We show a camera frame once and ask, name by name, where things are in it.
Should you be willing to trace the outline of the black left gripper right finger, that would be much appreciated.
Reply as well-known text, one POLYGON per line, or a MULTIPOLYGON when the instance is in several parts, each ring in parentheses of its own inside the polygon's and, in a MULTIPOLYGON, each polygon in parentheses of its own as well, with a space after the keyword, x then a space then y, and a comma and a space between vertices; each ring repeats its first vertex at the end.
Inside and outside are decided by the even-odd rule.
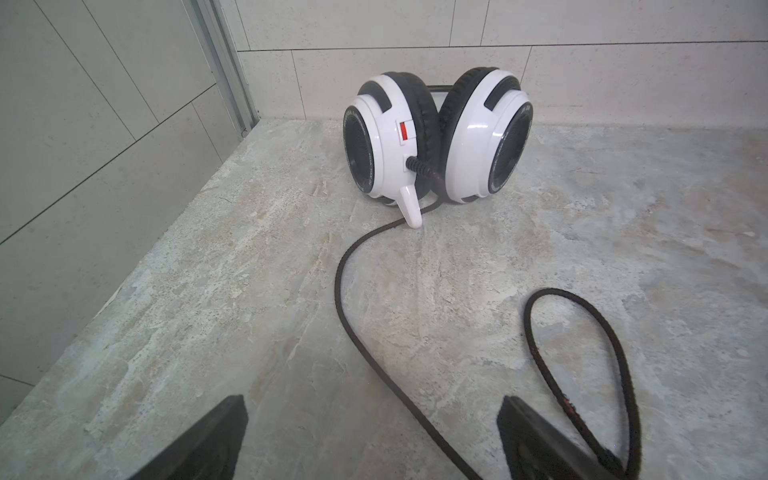
POLYGON ((497 427, 513 479, 616 479, 519 397, 504 397, 497 427))

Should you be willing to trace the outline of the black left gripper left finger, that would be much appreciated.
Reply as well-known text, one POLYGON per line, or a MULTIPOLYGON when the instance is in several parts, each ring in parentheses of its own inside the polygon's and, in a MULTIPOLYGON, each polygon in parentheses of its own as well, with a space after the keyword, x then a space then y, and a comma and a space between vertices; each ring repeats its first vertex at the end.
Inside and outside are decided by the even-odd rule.
POLYGON ((233 479, 248 420, 244 396, 227 396, 130 479, 233 479))

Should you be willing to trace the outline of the white black gaming headphones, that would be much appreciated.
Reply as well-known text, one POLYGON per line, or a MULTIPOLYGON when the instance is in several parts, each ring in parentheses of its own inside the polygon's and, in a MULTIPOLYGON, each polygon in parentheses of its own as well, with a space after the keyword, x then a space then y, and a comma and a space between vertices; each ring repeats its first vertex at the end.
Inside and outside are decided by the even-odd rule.
POLYGON ((522 157, 533 104, 509 71, 474 67, 453 84, 427 85, 408 72, 366 81, 342 121, 358 189, 422 225, 420 201, 467 204, 498 193, 522 157))

